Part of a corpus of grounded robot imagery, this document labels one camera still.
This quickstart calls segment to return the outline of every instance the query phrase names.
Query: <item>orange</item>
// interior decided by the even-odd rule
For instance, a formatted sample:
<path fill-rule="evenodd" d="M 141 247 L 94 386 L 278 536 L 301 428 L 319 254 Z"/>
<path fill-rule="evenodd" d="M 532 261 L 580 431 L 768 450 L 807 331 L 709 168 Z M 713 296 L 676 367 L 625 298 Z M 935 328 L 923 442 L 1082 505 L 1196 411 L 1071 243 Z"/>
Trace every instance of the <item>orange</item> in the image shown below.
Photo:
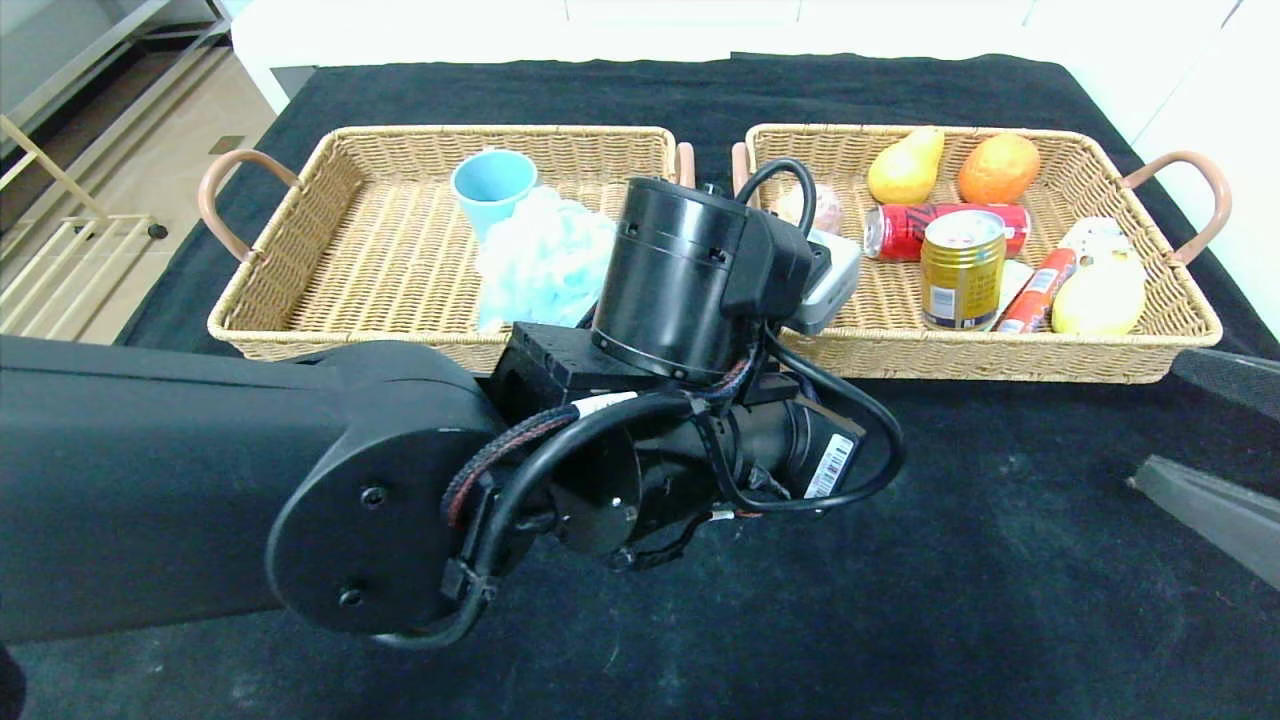
<path fill-rule="evenodd" d="M 973 149 L 956 176 L 956 190 L 968 202 L 1016 202 L 1039 173 L 1039 151 L 1032 141 L 1004 132 Z"/>

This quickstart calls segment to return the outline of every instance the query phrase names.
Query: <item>blue cup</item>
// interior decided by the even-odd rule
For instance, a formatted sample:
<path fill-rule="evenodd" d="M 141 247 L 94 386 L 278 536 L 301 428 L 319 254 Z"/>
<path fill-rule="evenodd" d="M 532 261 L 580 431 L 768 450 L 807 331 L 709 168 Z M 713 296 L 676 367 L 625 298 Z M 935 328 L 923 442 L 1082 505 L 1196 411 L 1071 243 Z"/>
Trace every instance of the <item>blue cup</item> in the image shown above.
<path fill-rule="evenodd" d="M 509 218 L 538 184 L 538 168 L 515 150 L 485 150 L 454 168 L 449 182 L 476 240 L 484 242 L 489 228 Z"/>

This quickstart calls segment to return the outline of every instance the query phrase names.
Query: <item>black tablecloth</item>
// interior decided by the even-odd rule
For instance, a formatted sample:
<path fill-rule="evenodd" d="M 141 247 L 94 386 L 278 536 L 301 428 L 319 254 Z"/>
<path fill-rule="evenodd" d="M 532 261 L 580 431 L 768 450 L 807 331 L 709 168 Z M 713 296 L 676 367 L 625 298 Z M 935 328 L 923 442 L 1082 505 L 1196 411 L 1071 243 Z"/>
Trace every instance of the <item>black tablecloth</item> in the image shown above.
<path fill-rule="evenodd" d="M 760 122 L 1064 128 L 1140 164 L 1062 68 L 1005 56 L 323 69 L 260 147 L 301 168 L 342 126 L 657 124 L 727 182 Z M 1190 237 L 1156 183 L 1138 195 Z M 247 169 L 219 204 L 253 237 L 282 196 Z M 197 227 L 120 342 L 234 354 L 205 332 L 233 270 Z M 1222 348 L 1280 356 L 1212 256 L 1192 273 Z M 1121 483 L 1158 452 L 1276 495 L 1276 423 L 1174 377 L 861 384 L 911 447 L 868 503 L 712 524 L 648 574 L 540 543 L 436 655 L 284 612 L 20 646 L 29 717 L 1280 716 L 1280 593 Z"/>

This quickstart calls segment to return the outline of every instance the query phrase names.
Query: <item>yellow pear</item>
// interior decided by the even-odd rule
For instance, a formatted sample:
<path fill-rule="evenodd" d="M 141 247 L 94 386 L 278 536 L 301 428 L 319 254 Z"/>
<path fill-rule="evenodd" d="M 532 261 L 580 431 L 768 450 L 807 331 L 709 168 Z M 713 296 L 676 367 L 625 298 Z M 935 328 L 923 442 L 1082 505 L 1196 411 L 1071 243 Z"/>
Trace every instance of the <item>yellow pear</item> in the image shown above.
<path fill-rule="evenodd" d="M 923 127 L 890 145 L 867 170 L 867 188 L 881 202 L 924 202 L 938 179 L 942 160 L 942 131 Z"/>
<path fill-rule="evenodd" d="M 1075 272 L 1053 299 L 1053 332 L 1126 334 L 1147 305 L 1147 273 L 1137 252 L 1117 251 Z"/>

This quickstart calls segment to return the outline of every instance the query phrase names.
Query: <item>barcode label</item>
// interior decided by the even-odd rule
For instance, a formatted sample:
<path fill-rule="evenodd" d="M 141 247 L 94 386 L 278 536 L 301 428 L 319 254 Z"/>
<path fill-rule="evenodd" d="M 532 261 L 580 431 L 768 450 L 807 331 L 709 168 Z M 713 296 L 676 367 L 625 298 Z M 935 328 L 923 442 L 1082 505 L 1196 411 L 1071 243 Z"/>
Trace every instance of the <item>barcode label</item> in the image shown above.
<path fill-rule="evenodd" d="M 804 496 L 827 497 L 831 495 L 831 491 L 836 488 L 836 480 L 840 479 L 840 474 L 845 471 L 845 462 L 849 461 L 849 454 L 852 450 L 854 441 L 845 436 L 831 436 L 827 451 L 822 454 L 822 461 L 818 462 L 818 470 L 809 480 L 809 488 L 804 491 Z"/>
<path fill-rule="evenodd" d="M 929 307 L 934 318 L 956 319 L 956 291 L 947 287 L 929 286 Z"/>
<path fill-rule="evenodd" d="M 1053 281 L 1057 279 L 1057 270 L 1053 268 L 1044 268 L 1043 270 L 1036 270 L 1032 275 L 1032 282 L 1027 283 L 1027 290 L 1023 292 L 1043 292 L 1048 293 L 1048 288 L 1053 287 Z"/>

